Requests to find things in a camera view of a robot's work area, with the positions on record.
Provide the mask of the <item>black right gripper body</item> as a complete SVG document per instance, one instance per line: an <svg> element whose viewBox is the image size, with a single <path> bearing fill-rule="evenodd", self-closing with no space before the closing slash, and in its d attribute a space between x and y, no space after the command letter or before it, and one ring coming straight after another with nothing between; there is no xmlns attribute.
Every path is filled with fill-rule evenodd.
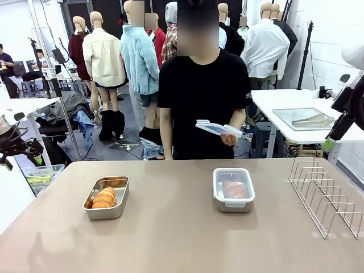
<svg viewBox="0 0 364 273"><path fill-rule="evenodd" d="M354 89L344 88L332 105L332 109L341 113L326 136L334 141L341 140L352 124L364 131L364 85Z"/></svg>

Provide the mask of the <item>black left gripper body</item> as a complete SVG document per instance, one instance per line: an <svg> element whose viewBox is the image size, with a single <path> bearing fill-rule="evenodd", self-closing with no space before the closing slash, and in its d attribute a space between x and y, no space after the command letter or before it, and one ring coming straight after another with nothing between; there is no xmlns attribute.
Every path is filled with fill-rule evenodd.
<svg viewBox="0 0 364 273"><path fill-rule="evenodd" d="M25 155L27 153L29 139L16 138L11 140L8 137L0 137L0 154Z"/></svg>

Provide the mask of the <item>perforated metal baking tray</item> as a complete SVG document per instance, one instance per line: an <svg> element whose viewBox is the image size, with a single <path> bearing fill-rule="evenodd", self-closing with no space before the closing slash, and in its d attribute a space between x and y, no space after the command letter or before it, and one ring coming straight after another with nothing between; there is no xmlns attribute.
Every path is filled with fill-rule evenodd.
<svg viewBox="0 0 364 273"><path fill-rule="evenodd" d="M331 124L329 127L319 128L319 127L309 127L309 128L302 128L302 127L293 127L291 125L292 121L298 119L304 119L312 117L316 114L321 114L323 112L317 110L316 108L294 108L294 109L274 109L273 113L277 115L285 124L287 124L292 130L294 131L315 131L315 130L331 130L334 123Z"/></svg>

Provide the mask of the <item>golden croissant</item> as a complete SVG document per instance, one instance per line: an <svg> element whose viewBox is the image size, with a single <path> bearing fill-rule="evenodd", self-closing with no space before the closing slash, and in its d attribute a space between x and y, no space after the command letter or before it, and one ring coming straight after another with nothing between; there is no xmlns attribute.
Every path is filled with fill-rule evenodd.
<svg viewBox="0 0 364 273"><path fill-rule="evenodd" d="M96 194L92 209L112 208L116 206L116 195L112 187L107 187Z"/></svg>
<svg viewBox="0 0 364 273"><path fill-rule="evenodd" d="M222 183L224 198L247 198L246 188L237 181L224 181Z"/></svg>

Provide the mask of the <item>person's right forearm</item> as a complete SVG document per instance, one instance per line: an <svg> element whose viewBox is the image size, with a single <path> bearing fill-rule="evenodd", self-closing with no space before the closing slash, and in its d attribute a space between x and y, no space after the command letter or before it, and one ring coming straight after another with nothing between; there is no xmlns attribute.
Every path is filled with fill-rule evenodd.
<svg viewBox="0 0 364 273"><path fill-rule="evenodd" d="M173 159L173 122L171 109L160 109L160 134L166 160Z"/></svg>

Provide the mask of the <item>person's left hand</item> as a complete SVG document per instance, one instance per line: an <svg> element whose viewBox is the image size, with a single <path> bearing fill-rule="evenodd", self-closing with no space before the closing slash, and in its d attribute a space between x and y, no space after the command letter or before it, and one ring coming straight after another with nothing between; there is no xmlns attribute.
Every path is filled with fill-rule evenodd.
<svg viewBox="0 0 364 273"><path fill-rule="evenodd" d="M221 140L225 145L235 146L237 144L238 138L236 135L231 133L221 133Z"/></svg>

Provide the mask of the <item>clear plastic storage bin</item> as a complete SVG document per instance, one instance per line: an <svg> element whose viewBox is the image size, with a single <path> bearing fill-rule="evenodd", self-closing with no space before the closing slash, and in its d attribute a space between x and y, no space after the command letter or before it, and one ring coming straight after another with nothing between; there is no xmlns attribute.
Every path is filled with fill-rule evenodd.
<svg viewBox="0 0 364 273"><path fill-rule="evenodd" d="M24 167L21 168L31 189L37 196L41 191L48 187L56 177L64 170L65 165L51 165L40 167Z"/></svg>

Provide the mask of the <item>silver tripod stand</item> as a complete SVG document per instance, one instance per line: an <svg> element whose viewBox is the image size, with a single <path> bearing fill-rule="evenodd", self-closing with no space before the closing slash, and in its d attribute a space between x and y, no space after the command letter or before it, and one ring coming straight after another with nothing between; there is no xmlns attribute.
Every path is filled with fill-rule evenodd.
<svg viewBox="0 0 364 273"><path fill-rule="evenodd" d="M38 56L37 56L37 53L36 53L36 41L34 39L32 39L32 38L29 38L29 40L31 42L31 47L32 47L33 52L34 52L36 62L38 63L39 68L41 68L41 64L39 63L39 59L38 59ZM62 97L61 89L59 87L59 82L58 82L57 77L56 77L55 68L51 65L51 61L50 61L46 51L44 52L44 54L45 54L44 56L46 58L46 61L48 63L48 68L45 68L44 72L46 73L46 75L50 79L50 81L52 83L52 86L53 86L53 89L54 89L54 91L56 93L56 97L59 100L59 104L60 104L61 109L62 109L65 124L67 126L69 136L70 136L72 144L73 144L73 148L74 148L75 153L77 155L77 161L81 161L82 160L82 154L80 153L80 150L78 148L76 138L75 138L75 135L74 135L74 132L73 132L73 129L72 129L72 125L71 125L71 122L69 120L67 110L65 108L65 104L64 104L63 97ZM49 85L48 85L48 81L46 80L42 69L40 71L43 74L42 75L42 81L43 81L43 85L44 85L46 93L47 93L47 98L51 99L51 94L50 94L50 88L49 88Z"/></svg>

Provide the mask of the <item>white rectangular table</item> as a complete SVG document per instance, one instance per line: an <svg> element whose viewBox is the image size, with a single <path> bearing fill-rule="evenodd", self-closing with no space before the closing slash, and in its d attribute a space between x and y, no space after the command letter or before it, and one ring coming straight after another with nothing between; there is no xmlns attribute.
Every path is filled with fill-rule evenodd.
<svg viewBox="0 0 364 273"><path fill-rule="evenodd" d="M330 117L338 118L340 116L338 111L331 108L332 100L314 99L313 92L309 89L253 90L251 95L253 102L272 123L267 158L272 158L276 131L280 131L288 141L294 144L322 144L329 133L328 130L318 129L312 131L295 131L273 113L274 109L313 107Z"/></svg>

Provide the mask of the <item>seated person in white shirt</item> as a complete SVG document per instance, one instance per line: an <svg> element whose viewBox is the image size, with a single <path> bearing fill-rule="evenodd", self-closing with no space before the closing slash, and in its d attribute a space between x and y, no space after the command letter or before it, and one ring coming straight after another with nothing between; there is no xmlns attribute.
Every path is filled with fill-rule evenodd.
<svg viewBox="0 0 364 273"><path fill-rule="evenodd" d="M39 63L41 64L41 68L39 68L38 63L35 62L33 63L33 65L31 66L32 71L25 73L22 76L22 80L24 82L28 82L28 81L32 81L32 80L36 80L38 78L42 77L42 73L41 73L41 69L43 68L48 68L48 63L44 57L44 53L42 49L36 49L36 53L39 59Z"/></svg>

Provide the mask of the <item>seated person in dark shirt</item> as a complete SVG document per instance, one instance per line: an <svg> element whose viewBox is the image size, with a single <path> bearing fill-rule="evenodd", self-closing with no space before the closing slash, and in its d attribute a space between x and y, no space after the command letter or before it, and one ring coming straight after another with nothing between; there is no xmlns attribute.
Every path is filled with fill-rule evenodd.
<svg viewBox="0 0 364 273"><path fill-rule="evenodd" d="M3 45L0 43L0 76L13 77L14 72L14 62L11 56L3 51Z"/></svg>

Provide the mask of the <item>mannequin in black jacket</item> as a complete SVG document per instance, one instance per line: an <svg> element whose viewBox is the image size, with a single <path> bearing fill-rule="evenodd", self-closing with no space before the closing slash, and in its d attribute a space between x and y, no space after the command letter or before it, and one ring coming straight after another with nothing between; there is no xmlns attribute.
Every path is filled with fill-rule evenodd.
<svg viewBox="0 0 364 273"><path fill-rule="evenodd" d="M275 25L277 25L283 32L284 34L287 36L290 44L289 44L289 48L288 48L288 56L292 53L296 43L297 43L297 37L295 35L295 33L293 32L292 28L285 22L281 21L281 17L279 16L280 14L280 6L278 3L273 3L272 4L272 10L271 10L271 14L270 14L270 19L273 21L273 23Z"/></svg>

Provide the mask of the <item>mannequin in white shirt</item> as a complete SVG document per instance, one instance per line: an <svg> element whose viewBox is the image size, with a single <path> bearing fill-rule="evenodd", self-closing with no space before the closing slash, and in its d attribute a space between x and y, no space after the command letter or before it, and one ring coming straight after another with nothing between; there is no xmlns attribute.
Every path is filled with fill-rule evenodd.
<svg viewBox="0 0 364 273"><path fill-rule="evenodd" d="M290 41L282 29L270 19L273 4L260 8L260 21L246 33L241 58L246 64L252 90L274 89L286 68Z"/></svg>

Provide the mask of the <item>mannequin in cream jacket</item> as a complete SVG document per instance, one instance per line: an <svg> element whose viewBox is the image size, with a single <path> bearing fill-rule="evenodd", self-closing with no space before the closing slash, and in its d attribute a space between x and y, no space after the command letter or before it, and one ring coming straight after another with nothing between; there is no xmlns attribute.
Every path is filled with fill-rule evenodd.
<svg viewBox="0 0 364 273"><path fill-rule="evenodd" d="M103 110L118 111L117 89L126 82L120 40L102 28L104 21L98 11L90 13L90 22L93 31L82 43L86 70L101 95Z"/></svg>

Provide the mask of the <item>person in black t-shirt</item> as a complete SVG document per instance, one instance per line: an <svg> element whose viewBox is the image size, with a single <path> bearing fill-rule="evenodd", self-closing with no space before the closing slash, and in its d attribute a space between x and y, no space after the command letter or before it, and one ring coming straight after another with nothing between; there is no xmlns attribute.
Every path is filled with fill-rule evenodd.
<svg viewBox="0 0 364 273"><path fill-rule="evenodd" d="M177 0L177 54L159 73L158 107L171 109L173 159L232 159L234 146L197 128L198 119L229 125L249 104L244 61L219 46L216 0Z"/></svg>

